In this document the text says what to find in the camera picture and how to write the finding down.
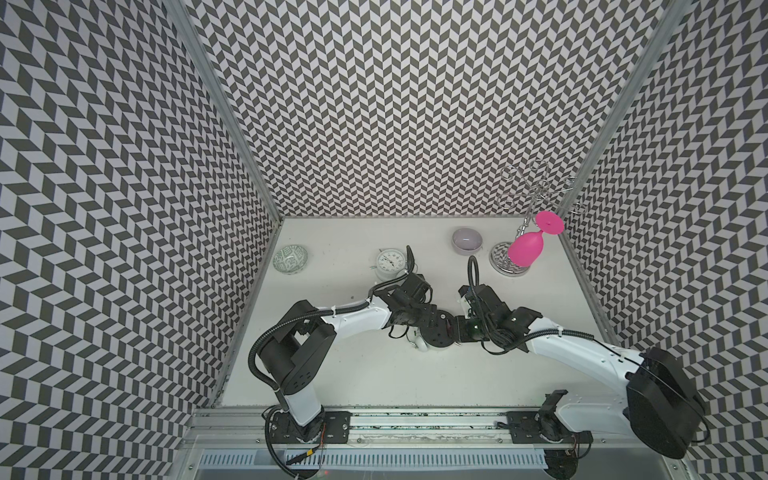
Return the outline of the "white alarm clock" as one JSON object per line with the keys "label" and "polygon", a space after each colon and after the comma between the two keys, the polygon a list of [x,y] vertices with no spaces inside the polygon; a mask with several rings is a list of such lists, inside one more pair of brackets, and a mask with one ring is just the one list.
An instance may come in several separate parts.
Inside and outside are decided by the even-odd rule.
{"label": "white alarm clock", "polygon": [[416,272],[418,268],[413,255],[408,255],[404,250],[390,248],[381,250],[374,265],[377,278],[384,282],[394,280],[410,272]]}
{"label": "white alarm clock", "polygon": [[430,318],[415,325],[415,332],[407,334],[408,341],[419,351],[445,349],[462,342],[459,317],[444,310],[437,310]]}

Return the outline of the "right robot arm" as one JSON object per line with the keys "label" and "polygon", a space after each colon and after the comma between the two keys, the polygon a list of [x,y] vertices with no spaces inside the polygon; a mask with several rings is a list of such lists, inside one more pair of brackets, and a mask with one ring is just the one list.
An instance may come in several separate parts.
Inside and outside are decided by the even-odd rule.
{"label": "right robot arm", "polygon": [[697,431],[711,436],[705,402],[668,351],[610,345],[530,308],[510,309],[481,283],[475,256],[467,261],[467,283],[459,293],[466,305],[460,330],[488,354],[521,351],[550,358],[611,390],[593,397],[566,389],[548,394],[534,415],[543,441],[558,444],[597,432],[634,436],[664,457],[682,459],[699,443]]}

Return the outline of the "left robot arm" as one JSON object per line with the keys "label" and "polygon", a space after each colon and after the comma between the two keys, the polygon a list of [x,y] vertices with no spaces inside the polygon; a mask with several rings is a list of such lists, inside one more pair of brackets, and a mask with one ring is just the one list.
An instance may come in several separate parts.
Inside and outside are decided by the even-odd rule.
{"label": "left robot arm", "polygon": [[400,273],[371,287],[364,300],[328,308],[298,301],[266,329],[250,347],[247,366],[275,394],[278,419],[287,423],[289,434],[300,442],[320,437],[325,409],[313,381],[336,340],[397,326],[416,329],[436,317],[431,298],[432,287],[416,272],[407,247]]}

